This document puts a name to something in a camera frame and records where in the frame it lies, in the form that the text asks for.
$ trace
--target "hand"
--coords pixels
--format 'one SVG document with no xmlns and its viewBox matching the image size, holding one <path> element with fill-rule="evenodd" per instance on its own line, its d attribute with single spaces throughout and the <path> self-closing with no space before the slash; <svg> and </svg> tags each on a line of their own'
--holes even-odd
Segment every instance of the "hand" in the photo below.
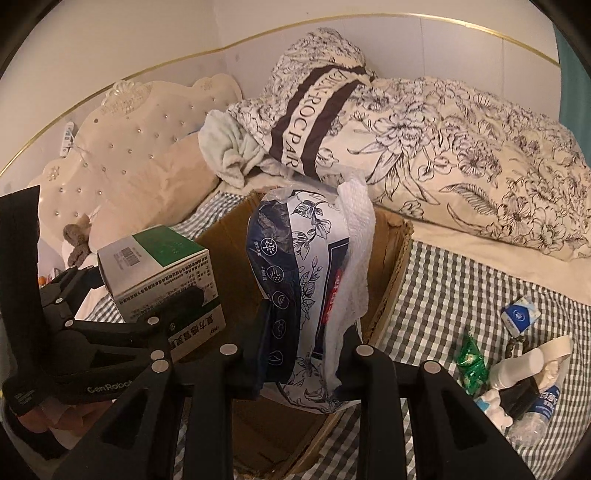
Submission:
<svg viewBox="0 0 591 480">
<path fill-rule="evenodd" d="M 73 405 L 68 407 L 55 423 L 38 406 L 18 417 L 18 420 L 33 433 L 43 433 L 51 427 L 58 430 L 68 430 L 81 437 L 111 405 L 111 401 Z"/>
</svg>

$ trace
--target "icon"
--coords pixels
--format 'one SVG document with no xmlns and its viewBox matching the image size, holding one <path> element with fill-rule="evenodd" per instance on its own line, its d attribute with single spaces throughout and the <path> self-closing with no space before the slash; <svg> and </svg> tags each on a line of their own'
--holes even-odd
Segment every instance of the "icon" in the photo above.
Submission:
<svg viewBox="0 0 591 480">
<path fill-rule="evenodd" d="M 277 340 L 281 340 L 285 335 L 285 320 L 277 320 L 273 324 L 273 337 Z"/>
<path fill-rule="evenodd" d="M 272 265 L 267 268 L 267 277 L 269 277 L 275 283 L 279 283 L 283 280 L 283 269 L 277 265 Z"/>
<path fill-rule="evenodd" d="M 261 250 L 266 256 L 271 257 L 277 253 L 277 243 L 272 238 L 264 238 L 261 240 Z"/>
<path fill-rule="evenodd" d="M 275 307 L 281 310 L 285 310 L 287 306 L 290 304 L 289 299 L 285 296 L 285 294 L 281 293 L 280 291 L 276 291 L 271 300 L 275 304 Z"/>
<path fill-rule="evenodd" d="M 279 366 L 283 363 L 283 353 L 279 350 L 269 353 L 269 365 Z"/>
</svg>

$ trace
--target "bed sheet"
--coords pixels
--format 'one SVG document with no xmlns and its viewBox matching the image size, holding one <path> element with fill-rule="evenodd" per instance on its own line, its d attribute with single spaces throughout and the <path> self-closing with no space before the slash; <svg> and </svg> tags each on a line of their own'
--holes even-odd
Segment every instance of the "bed sheet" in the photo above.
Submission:
<svg viewBox="0 0 591 480">
<path fill-rule="evenodd" d="M 189 238 L 228 213 L 242 196 L 218 192 L 175 230 Z M 500 321 L 501 309 L 514 298 L 531 295 L 542 317 L 527 332 L 531 345 L 560 335 L 574 342 L 563 396 L 541 444 L 518 449 L 539 480 L 550 480 L 570 456 L 591 419 L 591 307 L 567 295 L 520 280 L 501 270 L 421 241 L 414 241 L 402 291 L 380 349 L 393 360 L 420 364 L 434 359 L 456 375 L 453 357 L 463 332 L 472 328 L 487 363 L 502 359 L 509 334 Z M 109 297 L 88 320 L 122 321 Z M 415 478 L 413 440 L 408 408 L 403 404 L 408 479 Z M 324 445 L 318 464 L 297 479 L 342 480 L 355 477 L 359 411 L 345 411 Z M 174 479 L 182 478 L 186 427 L 179 432 Z"/>
<path fill-rule="evenodd" d="M 413 240 L 443 248 L 591 305 L 591 258 L 565 262 L 531 248 L 517 247 L 432 223 L 413 221 Z"/>
</svg>

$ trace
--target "plastic bag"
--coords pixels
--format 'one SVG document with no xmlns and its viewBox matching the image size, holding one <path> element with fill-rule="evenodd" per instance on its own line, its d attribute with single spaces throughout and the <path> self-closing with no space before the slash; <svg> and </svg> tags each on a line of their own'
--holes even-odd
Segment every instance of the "plastic bag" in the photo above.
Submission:
<svg viewBox="0 0 591 480">
<path fill-rule="evenodd" d="M 456 364 L 462 373 L 464 390 L 468 395 L 474 395 L 488 380 L 488 370 L 484 357 L 469 332 L 464 336 L 464 343 L 456 358 Z"/>
<path fill-rule="evenodd" d="M 333 395 L 342 336 L 368 304 L 374 210 L 360 180 L 344 182 L 338 192 L 309 185 L 269 192 L 251 216 L 246 239 L 252 270 L 273 309 L 267 372 L 273 384 L 261 393 L 317 413 L 346 406 Z"/>
</svg>

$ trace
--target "plastic bottle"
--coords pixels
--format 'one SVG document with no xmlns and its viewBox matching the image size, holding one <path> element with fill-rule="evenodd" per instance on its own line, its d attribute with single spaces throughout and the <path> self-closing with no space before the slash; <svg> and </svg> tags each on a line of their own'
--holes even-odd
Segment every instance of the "plastic bottle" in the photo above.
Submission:
<svg viewBox="0 0 591 480">
<path fill-rule="evenodd" d="M 524 378 L 539 373 L 544 366 L 544 354 L 534 348 L 521 356 L 507 358 L 492 366 L 488 376 L 492 388 L 511 388 Z"/>
<path fill-rule="evenodd" d="M 546 435 L 550 419 L 556 410 L 556 404 L 560 398 L 560 390 L 566 372 L 569 368 L 568 359 L 562 362 L 560 374 L 556 383 L 545 392 L 523 415 L 521 420 L 517 420 L 507 435 L 509 441 L 524 447 L 535 447 Z"/>
</svg>

